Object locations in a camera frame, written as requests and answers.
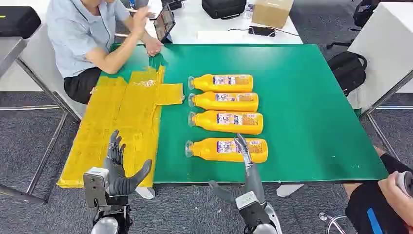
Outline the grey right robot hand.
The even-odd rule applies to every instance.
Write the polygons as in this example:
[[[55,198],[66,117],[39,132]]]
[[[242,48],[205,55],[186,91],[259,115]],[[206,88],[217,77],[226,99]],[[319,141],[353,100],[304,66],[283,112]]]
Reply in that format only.
[[[241,151],[245,164],[245,188],[247,192],[254,192],[259,203],[264,205],[266,203],[264,196],[263,183],[258,171],[257,165],[252,161],[250,150],[246,139],[237,133],[234,141]],[[223,189],[214,180],[208,182],[210,188],[213,190],[214,194],[225,202],[235,204],[235,197],[228,190]]]

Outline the person's left hand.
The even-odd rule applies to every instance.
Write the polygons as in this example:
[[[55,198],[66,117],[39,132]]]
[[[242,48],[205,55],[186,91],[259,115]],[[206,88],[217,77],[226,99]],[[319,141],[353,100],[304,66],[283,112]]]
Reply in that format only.
[[[147,54],[150,57],[154,57],[158,53],[160,53],[161,49],[163,47],[163,43],[161,41],[159,41],[158,39],[153,38],[153,37],[149,37],[148,39],[146,39],[144,44],[145,44],[145,47],[146,47],[146,50],[147,50]]]

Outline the person's right hand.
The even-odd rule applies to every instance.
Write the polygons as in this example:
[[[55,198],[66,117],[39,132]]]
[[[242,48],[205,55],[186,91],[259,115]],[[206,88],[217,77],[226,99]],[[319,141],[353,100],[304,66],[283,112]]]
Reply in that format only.
[[[138,38],[142,38],[145,33],[145,27],[148,17],[151,15],[147,6],[140,7],[133,15],[133,30],[132,33]]]

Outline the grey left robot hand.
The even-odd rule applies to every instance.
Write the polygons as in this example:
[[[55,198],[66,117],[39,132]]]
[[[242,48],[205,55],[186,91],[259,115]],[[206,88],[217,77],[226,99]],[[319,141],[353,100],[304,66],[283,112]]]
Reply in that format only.
[[[126,177],[123,167],[124,149],[126,144],[120,144],[122,137],[118,130],[111,134],[107,149],[107,156],[103,167],[109,170],[108,194],[110,196],[127,196],[132,194],[138,185],[151,171],[152,160],[144,162],[142,168],[131,177]]]

